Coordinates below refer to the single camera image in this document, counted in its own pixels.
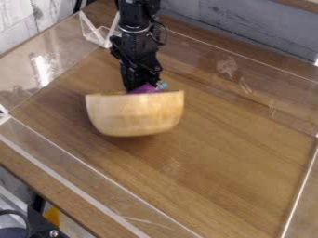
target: wooden table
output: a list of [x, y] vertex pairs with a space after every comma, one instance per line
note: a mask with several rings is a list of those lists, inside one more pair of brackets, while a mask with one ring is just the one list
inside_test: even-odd
[[[104, 2], [87, 9], [88, 16], [95, 13], [95, 23], [107, 21], [104, 18], [112, 15], [109, 12], [99, 15], [113, 7], [112, 1]], [[168, 19], [168, 22], [179, 30], [186, 27], [176, 20]], [[160, 60], [167, 65], [163, 78], [171, 88], [186, 91], [186, 114], [171, 132], [153, 137], [115, 139], [101, 136], [93, 129], [85, 113], [84, 95], [123, 88], [117, 60], [101, 48], [10, 115], [177, 220], [198, 234], [192, 237], [276, 237], [314, 153], [315, 139], [279, 124], [260, 110], [251, 111], [255, 103], [246, 102], [248, 97], [238, 106], [215, 96], [210, 79], [204, 77], [211, 70], [204, 64], [210, 55], [206, 56], [204, 48], [198, 46], [194, 52], [202, 52], [203, 57], [194, 58], [195, 63], [183, 59], [175, 41], [188, 49], [194, 43], [190, 38], [177, 37], [182, 36], [172, 36], [168, 46], [175, 50], [173, 54], [165, 49], [160, 53]], [[186, 65], [187, 69], [196, 68], [177, 71]], [[298, 65], [295, 71], [308, 68], [300, 62]], [[219, 75], [216, 80], [218, 86], [223, 82], [223, 88], [230, 88], [232, 82], [228, 83], [226, 76], [222, 78]], [[236, 95], [235, 99], [239, 100], [240, 96], [243, 98], [243, 95]], [[37, 142], [27, 142], [35, 154]], [[39, 170], [8, 145], [0, 144], [0, 148], [1, 165], [97, 237], [136, 237], [132, 230], [97, 210], [57, 178]], [[61, 167], [63, 160], [59, 167], [52, 163], [55, 156], [51, 156], [43, 158], [43, 163], [103, 203], [111, 196], [104, 184], [96, 185], [93, 180], [92, 184], [87, 184], [91, 172], [81, 170], [76, 173], [77, 168], [73, 167], [76, 175], [68, 173]]]

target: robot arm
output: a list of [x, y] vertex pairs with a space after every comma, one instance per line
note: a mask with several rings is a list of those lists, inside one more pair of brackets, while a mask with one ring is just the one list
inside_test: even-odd
[[[161, 65], [156, 59], [159, 46], [165, 44], [168, 30], [157, 20], [160, 0], [115, 0], [121, 37], [112, 36], [112, 55], [120, 60], [120, 72], [128, 92], [145, 83], [157, 86]], [[160, 42], [160, 29], [165, 40]]]

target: cable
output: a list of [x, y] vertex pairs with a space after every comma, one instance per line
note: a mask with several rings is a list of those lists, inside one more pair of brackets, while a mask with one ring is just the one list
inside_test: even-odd
[[27, 226], [27, 235], [25, 235], [25, 238], [29, 238], [31, 237], [31, 224], [27, 220], [27, 216], [21, 213], [21, 212], [17, 212], [14, 210], [1, 210], [0, 211], [0, 216], [4, 216], [4, 215], [16, 215], [18, 216], [24, 223], [25, 223], [25, 226]]

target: purple object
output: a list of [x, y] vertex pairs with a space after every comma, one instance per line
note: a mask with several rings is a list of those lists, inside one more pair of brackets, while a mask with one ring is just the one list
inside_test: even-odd
[[127, 94], [157, 93], [157, 92], [160, 92], [160, 89], [153, 87], [149, 83], [145, 83], [137, 89], [135, 89]]

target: light wood bowl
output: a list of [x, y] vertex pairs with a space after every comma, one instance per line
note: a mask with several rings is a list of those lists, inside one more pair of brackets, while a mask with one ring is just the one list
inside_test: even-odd
[[184, 91], [85, 96], [85, 107], [97, 131], [113, 137], [137, 137], [171, 130], [184, 110]]

